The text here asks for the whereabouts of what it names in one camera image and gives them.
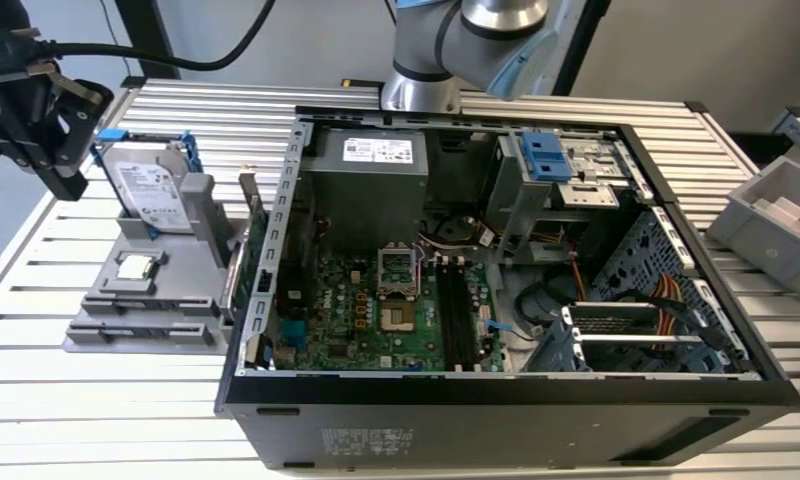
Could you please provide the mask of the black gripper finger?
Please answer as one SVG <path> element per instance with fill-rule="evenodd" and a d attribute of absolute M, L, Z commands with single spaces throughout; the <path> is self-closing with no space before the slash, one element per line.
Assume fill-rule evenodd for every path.
<path fill-rule="evenodd" d="M 79 166 L 93 143 L 98 122 L 113 101 L 113 93 L 103 85 L 81 79 L 71 80 L 62 74 L 50 74 L 49 79 L 59 89 L 53 104 L 57 122 L 63 122 L 66 128 L 55 141 L 55 185 L 50 191 L 57 199 L 77 201 L 87 186 Z"/>
<path fill-rule="evenodd" d="M 0 139 L 0 157 L 7 157 L 27 173 L 34 174 L 47 188 L 57 187 L 57 175 L 46 153 L 37 144 Z"/>

